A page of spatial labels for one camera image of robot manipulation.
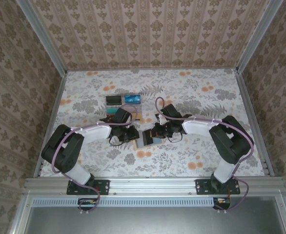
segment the gray leaf print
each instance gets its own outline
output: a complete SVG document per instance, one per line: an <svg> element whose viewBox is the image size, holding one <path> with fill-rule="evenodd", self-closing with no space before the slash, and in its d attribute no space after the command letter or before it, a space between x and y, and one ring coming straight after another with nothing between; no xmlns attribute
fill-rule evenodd
<svg viewBox="0 0 286 234"><path fill-rule="evenodd" d="M244 107L244 104L239 104L236 106L236 108L240 111L245 111L245 107Z"/></svg>
<svg viewBox="0 0 286 234"><path fill-rule="evenodd" d="M161 155L156 155L153 159L153 162L158 163L159 172L168 170L172 165L172 160L166 153L162 153Z"/></svg>
<svg viewBox="0 0 286 234"><path fill-rule="evenodd" d="M248 124L245 124L243 121L238 121L239 124L246 130L249 131L250 130L250 126Z"/></svg>
<svg viewBox="0 0 286 234"><path fill-rule="evenodd" d="M152 73L145 73L145 74L140 74L139 77L152 77L153 74Z"/></svg>
<svg viewBox="0 0 286 234"><path fill-rule="evenodd" d="M218 94L217 99L219 99L221 101L223 101L225 99L232 100L232 99L236 98L235 93L230 93L229 91L223 90L223 89L216 89L215 94Z"/></svg>
<svg viewBox="0 0 286 234"><path fill-rule="evenodd" d="M141 95L147 95L147 96L156 96L156 94L163 92L163 88L159 85L146 85L139 91L139 94Z"/></svg>
<svg viewBox="0 0 286 234"><path fill-rule="evenodd" d="M194 79L187 79L184 86L185 89L192 88L194 91L198 88L198 81Z"/></svg>
<svg viewBox="0 0 286 234"><path fill-rule="evenodd" d="M202 105L197 100L190 100L190 101L184 101L183 104L178 103L175 106L176 109L183 114L197 115L200 113L200 109L198 109L198 107L201 107Z"/></svg>
<svg viewBox="0 0 286 234"><path fill-rule="evenodd" d="M221 78L220 80L217 80L217 84L220 87L227 87L227 86L233 85L233 80L227 79L227 78Z"/></svg>
<svg viewBox="0 0 286 234"><path fill-rule="evenodd" d="M196 138L196 139L194 139L192 145L196 145L196 144L199 143L200 141L201 141L200 138Z"/></svg>
<svg viewBox="0 0 286 234"><path fill-rule="evenodd" d="M87 88L94 88L95 90L98 90L102 86L102 81L100 79L92 79L91 84L87 85Z"/></svg>
<svg viewBox="0 0 286 234"><path fill-rule="evenodd" d="M173 82L175 80L175 76L172 77L156 77L155 78L155 82L157 83L170 83Z"/></svg>
<svg viewBox="0 0 286 234"><path fill-rule="evenodd" d="M178 147L177 146L174 146L174 145L168 145L168 144L164 144L164 145L158 145L157 148L161 149L161 150L176 150Z"/></svg>
<svg viewBox="0 0 286 234"><path fill-rule="evenodd" d="M130 171L128 172L128 176L132 176L132 177L135 177L135 176L139 176L139 172L138 171Z"/></svg>
<svg viewBox="0 0 286 234"><path fill-rule="evenodd" d="M73 110L78 112L85 111L87 114L93 113L95 111L94 106L98 105L97 100L83 100L81 102L75 103L73 105Z"/></svg>
<svg viewBox="0 0 286 234"><path fill-rule="evenodd" d="M153 169L156 169L156 166L151 164L151 165L147 165L147 164L144 164L143 166L138 166L136 167L136 171L140 171L140 172L151 172Z"/></svg>
<svg viewBox="0 0 286 234"><path fill-rule="evenodd" d="M126 155L126 157L124 158L124 161L127 163L127 165L133 165L135 162L134 155L133 154Z"/></svg>
<svg viewBox="0 0 286 234"><path fill-rule="evenodd" d="M123 168L120 168L120 169L117 170L117 176L118 177L127 176L127 171L124 171Z"/></svg>
<svg viewBox="0 0 286 234"><path fill-rule="evenodd" d="M184 155L184 156L194 156L196 155L198 152L200 152L201 150L194 150L194 149L190 149L190 150L184 150L183 152L178 152L179 155Z"/></svg>
<svg viewBox="0 0 286 234"><path fill-rule="evenodd" d="M73 85L71 89L66 90L65 88L64 92L66 92L69 95L76 95L77 93L78 94L80 93L79 90L80 90L79 87Z"/></svg>
<svg viewBox="0 0 286 234"><path fill-rule="evenodd" d="M208 172L208 173L213 172L215 169L216 169L216 168L212 168L212 167L204 167L204 168L203 168L203 170L204 170L205 172Z"/></svg>
<svg viewBox="0 0 286 234"><path fill-rule="evenodd" d="M115 159L120 154L121 154L121 152L119 150L113 149L107 153L106 157L108 157L110 159Z"/></svg>
<svg viewBox="0 0 286 234"><path fill-rule="evenodd" d="M225 69L225 73L227 73L227 74L232 74L233 73L233 70L232 69Z"/></svg>
<svg viewBox="0 0 286 234"><path fill-rule="evenodd" d="M208 117L219 117L221 114L226 113L226 109L224 106L219 106L213 104L213 106L207 105L204 107L204 109L201 112L202 116L208 116Z"/></svg>
<svg viewBox="0 0 286 234"><path fill-rule="evenodd" d="M119 140L116 137L112 139L111 143L113 145L116 145L116 146L112 146L112 147L114 147L116 149L120 149L120 150L130 149L133 146L132 142L127 142L127 143L124 143L122 145L117 145L120 142L119 142Z"/></svg>
<svg viewBox="0 0 286 234"><path fill-rule="evenodd" d="M94 114L99 115L99 116L105 116L106 115L106 107L105 106L100 106L97 110L95 110Z"/></svg>
<svg viewBox="0 0 286 234"><path fill-rule="evenodd" d="M130 93L129 90L126 90L126 89L123 89L123 88L119 88L119 89L116 89L116 90L115 90L115 94L120 94L120 95L122 95L122 94L129 94L129 93Z"/></svg>
<svg viewBox="0 0 286 234"><path fill-rule="evenodd" d="M123 167L123 164L121 164L121 163L117 163L117 164L113 163L111 165L107 165L103 171L110 172L110 170L115 170L115 169L118 169L120 167Z"/></svg>
<svg viewBox="0 0 286 234"><path fill-rule="evenodd" d="M258 166L258 161L254 156L251 156L249 159L247 159L246 163L249 164L251 167L257 167Z"/></svg>
<svg viewBox="0 0 286 234"><path fill-rule="evenodd" d="M98 165L85 165L83 167L92 173L101 171Z"/></svg>
<svg viewBox="0 0 286 234"><path fill-rule="evenodd" d="M210 95L199 95L199 98L205 98L206 100L218 101L216 97Z"/></svg>

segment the table surface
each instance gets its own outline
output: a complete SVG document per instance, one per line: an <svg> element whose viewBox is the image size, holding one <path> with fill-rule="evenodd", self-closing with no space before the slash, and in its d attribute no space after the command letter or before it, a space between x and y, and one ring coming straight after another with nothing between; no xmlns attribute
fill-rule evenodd
<svg viewBox="0 0 286 234"><path fill-rule="evenodd" d="M81 127L105 116L105 96L141 94L138 130L157 121L156 97L172 103L182 114L222 119L233 115L252 135L233 69L124 70L68 72L54 129L60 124ZM94 176L210 176L221 157L211 138L184 135L170 143L135 151L131 142L111 146L107 139L83 144L79 162ZM263 176L255 147L253 157L243 162L237 176ZM46 161L41 176L59 176Z"/></svg>

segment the black bracket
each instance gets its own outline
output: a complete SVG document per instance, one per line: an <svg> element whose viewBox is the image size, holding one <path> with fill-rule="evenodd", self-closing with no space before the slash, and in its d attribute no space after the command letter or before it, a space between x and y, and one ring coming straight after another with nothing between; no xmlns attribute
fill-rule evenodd
<svg viewBox="0 0 286 234"><path fill-rule="evenodd" d="M211 179L196 179L195 188L197 195L229 195L240 194L239 182L236 179L229 179L228 182L222 184L219 190L215 190L211 185Z"/></svg>
<svg viewBox="0 0 286 234"><path fill-rule="evenodd" d="M191 114L186 114L182 116L180 112L177 111L177 109L172 105L169 104L161 109L161 112L168 117L174 117L174 118L188 118L192 116ZM159 114L155 115L157 120L159 120ZM166 137L172 138L174 133L181 133L186 134L182 127L182 123L184 120L171 120L167 119L168 122L161 125L160 123L155 123L155 127L151 130L151 136L164 139Z"/></svg>
<svg viewBox="0 0 286 234"><path fill-rule="evenodd" d="M95 188L97 191L99 191L100 195L108 195L109 183L110 181L108 179L95 179L93 180L92 187ZM91 189L80 187L74 182L69 181L66 194L67 195L96 195L96 192Z"/></svg>

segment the floral wallpaper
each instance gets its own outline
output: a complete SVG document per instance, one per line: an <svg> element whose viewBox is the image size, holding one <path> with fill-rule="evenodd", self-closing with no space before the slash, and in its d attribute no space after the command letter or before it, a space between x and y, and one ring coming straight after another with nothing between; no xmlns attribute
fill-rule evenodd
<svg viewBox="0 0 286 234"><path fill-rule="evenodd" d="M269 0L30 0L68 70L234 67Z"/></svg>
<svg viewBox="0 0 286 234"><path fill-rule="evenodd" d="M182 115L217 119L233 115L252 135L233 69L68 72L54 129L60 124L96 123L106 115L105 96L122 94L141 95L142 119L134 123L141 131L154 126L155 98L162 96L165 104L172 103ZM111 146L108 139L87 143L86 137L78 162L94 176L210 176L220 159L211 137L194 134L184 135L177 143L166 139L140 150L134 150L132 142ZM237 175L264 175L257 149ZM59 174L44 161L41 176Z"/></svg>
<svg viewBox="0 0 286 234"><path fill-rule="evenodd" d="M0 0L0 234L32 177L60 76L14 0Z"/></svg>
<svg viewBox="0 0 286 234"><path fill-rule="evenodd" d="M243 76L275 173L286 185L286 0Z"/></svg>

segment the purple cable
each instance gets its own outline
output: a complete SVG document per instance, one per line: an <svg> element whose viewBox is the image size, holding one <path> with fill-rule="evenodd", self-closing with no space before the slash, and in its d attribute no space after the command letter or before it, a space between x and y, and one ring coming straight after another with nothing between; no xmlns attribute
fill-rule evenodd
<svg viewBox="0 0 286 234"><path fill-rule="evenodd" d="M76 129L71 130L71 131L61 140L60 144L59 144L58 147L56 148L56 151L55 151L55 153L54 153L54 155L53 155L52 163L51 163L52 171L53 171L54 173L56 173L56 174L60 173L60 171L56 171L56 170L55 170L55 161L56 161L57 154L59 153L59 151L60 151L62 145L64 144L64 142L65 142L65 141L70 137L70 135L72 135L74 132L76 132L76 131L81 131L81 130L87 130L87 129L90 129L90 128L95 127L95 126L109 126L109 125L125 126L125 125L132 124L132 123L135 121L136 117L138 116L138 110L137 110L137 108L136 108L134 105L131 105L131 104L124 104L124 105L122 105L121 107L123 107L123 106L131 106L131 107L133 107L134 110L135 110L135 113L136 113L135 118L133 118L133 119L132 119L130 122L128 122L128 123L96 123L96 124L91 124L91 125L87 125L87 126L84 126L84 127L81 127L81 128L76 128ZM98 205L99 202L100 202L100 197L101 197L99 191L97 191L96 189L94 189L94 188L92 188L92 187L90 187L90 186L86 186L86 185L82 185L82 184L78 183L77 181L75 181L74 179L72 179L71 177L69 177L68 175L66 175L66 174L64 174L64 173L62 173L62 175L65 176L65 177L67 177L67 178L70 179L71 181L73 181L73 182L74 182L75 184L77 184L78 186L81 186L81 187L83 187L83 188L87 188L87 189L91 189L91 190L95 191L95 192L97 193L97 195L98 195L98 199L97 199L97 202L95 203L94 207L92 207L89 211L91 211L91 210L95 209L95 207L97 207L97 205ZM83 201L82 201L82 202L80 203L80 205L79 205L79 209L80 209L81 211L82 211L82 209L81 209L81 204L82 204L82 203L83 203Z"/></svg>
<svg viewBox="0 0 286 234"><path fill-rule="evenodd" d="M163 117L165 117L165 118L167 118L167 119L172 119L172 120L199 120L199 121L204 121L204 122L213 122L213 123L222 124L222 125L224 125L224 126L226 126L226 127L228 127L228 128L231 128L231 129L235 130L236 132L238 132L239 134L241 134L241 135L248 141L248 143L249 143L249 145L250 145L250 153L249 153L246 157L244 157L244 158L242 158L241 160L239 160L239 162L237 163L237 165L235 166L235 168L234 168L234 170L233 170L233 172L232 172L233 178L235 178L236 180L238 180L238 181L244 183L244 184L246 185L247 189L246 189L246 192L245 192L243 198L240 200L240 202L239 202L238 204L236 204L234 207L228 209L227 211L233 210L233 209L235 209L236 207L238 207L238 206L245 200L245 198L246 198L246 196L247 196L247 194L248 194L248 191L249 191L249 185L248 185L245 181L243 181L243 180L241 180L241 179L238 179L236 176L234 176L234 174L236 173L236 171L237 171L237 169L239 168L240 164L241 164L243 161L245 161L245 160L247 160L248 158L250 158L250 157L252 156L252 154L254 153L254 145L253 145L253 143L251 142L251 140L249 139L249 137L248 137L244 132L242 132L240 129L238 129L238 128L232 126L231 124L224 123L224 122L222 122L222 121L218 121L218 120L214 120L214 119L197 118L197 117L196 117L196 118L173 118L173 117L166 116L166 115L164 115L164 114L158 109L158 107L157 107L157 101L158 101L159 99L161 99L161 100L163 101L163 107L164 107L164 99L163 99L162 97L158 97L158 98L156 98L156 100L155 100L155 108L156 108L157 112L158 112L160 115L162 115Z"/></svg>

